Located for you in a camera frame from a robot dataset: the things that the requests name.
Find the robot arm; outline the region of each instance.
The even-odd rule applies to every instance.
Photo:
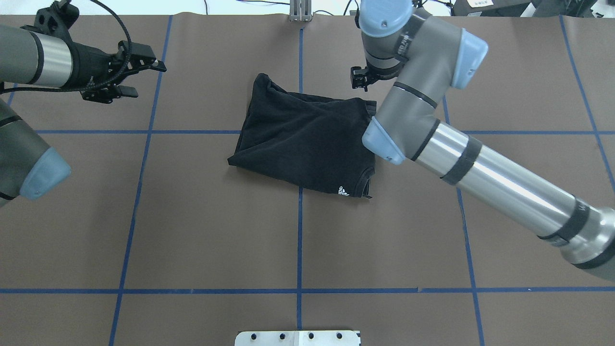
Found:
[[[41,90],[4,89],[3,82],[49,86],[51,92],[79,91],[84,100],[111,103],[122,96],[138,97],[119,84],[128,76],[151,69],[165,72],[152,48],[130,40],[116,54],[75,43],[68,29],[79,16],[70,0],[54,1],[36,14],[33,26],[0,25],[0,94]],[[69,165],[4,101],[0,100],[0,207],[18,195],[36,199],[71,173]]]
[[[78,16],[79,9],[62,0],[40,9],[33,26],[0,25],[0,81],[80,91],[84,100],[111,103],[138,96],[134,88],[120,86],[126,77],[147,69],[167,70],[151,47],[132,42],[128,35],[116,54],[73,42],[68,30]]]
[[[410,1],[363,0],[358,14],[367,67],[352,86],[398,76],[363,135],[394,164],[410,158],[558,247],[577,268],[615,281],[615,211],[597,209],[432,116],[450,87],[467,86],[487,44],[413,11]]]

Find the silver cylinder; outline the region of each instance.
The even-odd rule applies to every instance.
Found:
[[[576,202],[573,195],[486,146],[458,187],[538,236],[559,231]]]
[[[589,207],[585,227],[560,248],[561,255],[572,264],[586,264],[607,251],[615,240],[615,211],[611,208]]]
[[[440,123],[416,162],[443,177],[459,161],[468,142],[466,134]],[[538,236],[561,229],[575,207],[573,195],[484,145],[457,186]]]
[[[442,177],[457,163],[467,142],[466,134],[440,123],[416,162]]]
[[[40,86],[62,87],[73,72],[71,51],[59,38],[35,33],[43,51],[41,76],[33,83]]]

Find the black band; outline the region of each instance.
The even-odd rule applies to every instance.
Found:
[[[42,49],[41,39],[39,39],[39,37],[36,36],[36,34],[33,33],[32,31],[30,31],[30,35],[32,35],[32,37],[34,38],[34,41],[36,42],[36,49],[38,50],[39,61],[38,61],[38,66],[36,67],[36,72],[34,74],[34,77],[32,77],[32,79],[26,84],[36,83],[36,81],[41,77],[42,67],[43,65],[45,65],[45,53],[43,52],[43,49]]]
[[[397,63],[397,65],[389,68],[378,68],[370,64],[370,62],[367,62],[367,69],[370,71],[370,73],[375,74],[380,81],[388,81],[389,79],[397,77],[402,68],[403,64],[399,62]]]
[[[578,269],[594,269],[597,268],[609,260],[613,258],[615,255],[615,241],[612,241],[609,246],[600,254],[597,255],[593,260],[587,261],[585,263],[573,264]]]
[[[400,83],[400,82],[395,82],[393,83],[393,86],[398,87],[399,89],[403,89],[411,94],[413,94],[414,96],[418,97],[419,99],[427,102],[431,107],[437,107],[438,103],[434,100],[432,100],[429,96],[423,94],[422,92],[416,90],[415,88],[411,87],[411,86],[407,86],[404,83]]]
[[[548,236],[539,236],[538,238],[546,240],[551,245],[560,247],[568,244],[570,239],[574,238],[585,227],[587,220],[589,219],[589,207],[588,205],[579,200],[574,199],[574,210],[572,215],[564,226],[562,226],[557,232]]]
[[[434,125],[431,127],[431,130],[429,130],[427,137],[425,137],[425,140],[423,140],[423,143],[421,143],[419,150],[417,150],[416,153],[410,158],[412,161],[416,161],[416,159],[419,158],[419,156],[423,152],[423,149],[425,149],[425,147],[427,146],[427,143],[429,143],[429,140],[431,139],[431,137],[434,136],[435,130],[438,128],[438,125],[440,125],[440,120],[436,119],[434,122]]]
[[[5,194],[4,194],[4,193],[2,193],[1,191],[0,191],[0,198],[2,198],[2,199],[6,199],[7,201],[12,201],[13,199],[15,199],[15,197],[11,197],[11,196],[9,196],[9,195],[5,195]]]
[[[13,115],[13,116],[9,116],[8,118],[2,119],[0,120],[0,127],[8,125],[10,123],[14,123],[18,120],[21,120],[22,117],[20,117],[19,115]]]
[[[470,171],[470,168],[474,166],[474,162],[480,154],[480,150],[483,148],[483,144],[476,138],[469,136],[467,140],[466,148],[461,153],[461,156],[455,162],[453,167],[440,179],[444,180],[450,185],[457,185],[458,182],[466,176]]]

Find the white logo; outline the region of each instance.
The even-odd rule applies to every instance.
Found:
[[[340,186],[338,193],[342,196],[350,196],[349,194],[346,193],[346,191],[344,190],[344,187]]]
[[[407,34],[403,35],[402,42],[400,42],[399,47],[397,48],[397,54],[405,55],[408,51],[408,46],[410,45],[410,42],[412,42],[410,36]]]

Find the adidas logo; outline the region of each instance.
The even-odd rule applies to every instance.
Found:
[[[346,191],[344,190],[344,187],[342,186],[339,187],[338,193],[342,196],[350,196],[349,194],[346,193]]]

